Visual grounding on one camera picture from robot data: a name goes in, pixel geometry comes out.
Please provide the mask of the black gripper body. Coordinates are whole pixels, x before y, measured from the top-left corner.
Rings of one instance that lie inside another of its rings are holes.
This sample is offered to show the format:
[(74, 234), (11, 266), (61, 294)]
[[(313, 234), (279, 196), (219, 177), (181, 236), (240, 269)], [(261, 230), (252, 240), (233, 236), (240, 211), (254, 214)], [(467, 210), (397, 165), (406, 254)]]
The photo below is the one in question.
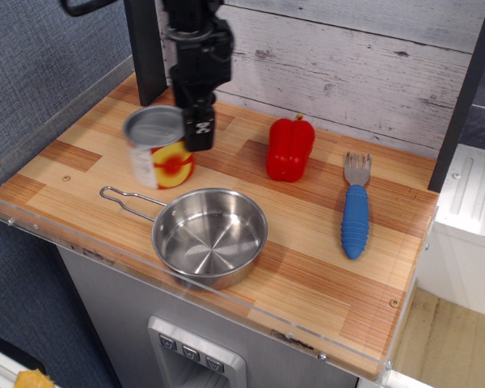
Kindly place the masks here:
[(213, 18), (195, 32), (167, 31), (174, 41), (177, 62), (170, 75), (180, 108), (212, 104), (213, 92), (231, 80), (233, 32), (224, 19)]

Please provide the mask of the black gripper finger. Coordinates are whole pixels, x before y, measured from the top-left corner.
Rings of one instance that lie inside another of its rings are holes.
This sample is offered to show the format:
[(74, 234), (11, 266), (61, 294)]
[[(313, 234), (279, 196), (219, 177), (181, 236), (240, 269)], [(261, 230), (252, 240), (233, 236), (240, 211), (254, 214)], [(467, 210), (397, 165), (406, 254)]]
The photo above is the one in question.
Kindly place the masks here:
[(183, 108), (182, 114), (186, 148), (190, 152), (212, 149), (215, 131), (213, 106)]

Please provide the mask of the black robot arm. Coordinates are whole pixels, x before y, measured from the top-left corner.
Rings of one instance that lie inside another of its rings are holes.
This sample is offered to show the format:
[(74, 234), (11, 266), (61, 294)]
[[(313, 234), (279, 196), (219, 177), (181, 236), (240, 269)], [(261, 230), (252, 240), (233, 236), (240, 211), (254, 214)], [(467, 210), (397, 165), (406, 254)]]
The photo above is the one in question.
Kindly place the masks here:
[(167, 36), (175, 44), (170, 69), (177, 107), (181, 109), (184, 141), (191, 152), (213, 148), (216, 117), (214, 91), (232, 78), (234, 34), (217, 17), (223, 1), (165, 1)]

